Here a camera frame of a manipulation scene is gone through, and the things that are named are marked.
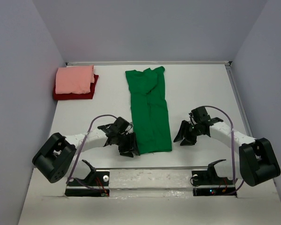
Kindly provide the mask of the green t-shirt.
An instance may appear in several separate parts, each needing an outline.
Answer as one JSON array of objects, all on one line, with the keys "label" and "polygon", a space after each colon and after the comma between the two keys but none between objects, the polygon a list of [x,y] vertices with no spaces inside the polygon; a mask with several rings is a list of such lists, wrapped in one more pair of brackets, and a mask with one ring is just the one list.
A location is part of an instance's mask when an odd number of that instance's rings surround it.
[{"label": "green t-shirt", "polygon": [[164,72],[163,66],[125,72],[140,154],[172,151]]}]

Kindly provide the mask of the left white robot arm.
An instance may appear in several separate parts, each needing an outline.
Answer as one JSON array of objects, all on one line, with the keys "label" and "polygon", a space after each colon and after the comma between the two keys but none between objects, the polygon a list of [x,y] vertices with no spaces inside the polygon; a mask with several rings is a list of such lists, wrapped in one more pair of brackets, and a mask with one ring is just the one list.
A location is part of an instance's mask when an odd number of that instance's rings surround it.
[{"label": "left white robot arm", "polygon": [[121,156],[139,156],[136,133],[132,128],[132,123],[117,117],[113,123],[89,128],[86,133],[68,136],[54,133],[33,157],[32,163],[50,183],[66,177],[67,182],[75,180],[90,187],[97,177],[96,169],[87,160],[79,159],[81,153],[116,145]]}]

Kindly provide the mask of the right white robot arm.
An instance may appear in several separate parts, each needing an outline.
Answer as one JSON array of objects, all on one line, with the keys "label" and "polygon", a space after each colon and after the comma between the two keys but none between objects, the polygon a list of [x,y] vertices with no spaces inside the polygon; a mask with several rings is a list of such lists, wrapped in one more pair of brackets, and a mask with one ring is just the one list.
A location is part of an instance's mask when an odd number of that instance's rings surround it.
[{"label": "right white robot arm", "polygon": [[209,163],[201,175],[192,176],[194,186],[200,186],[204,181],[216,184],[222,179],[230,179],[233,183],[241,180],[254,187],[280,176],[281,168],[268,139],[256,139],[236,131],[231,119],[225,123],[218,117],[211,118],[207,108],[207,105],[200,106],[190,112],[189,121],[181,122],[174,142],[194,146],[198,136],[206,135],[230,148],[231,160]]}]

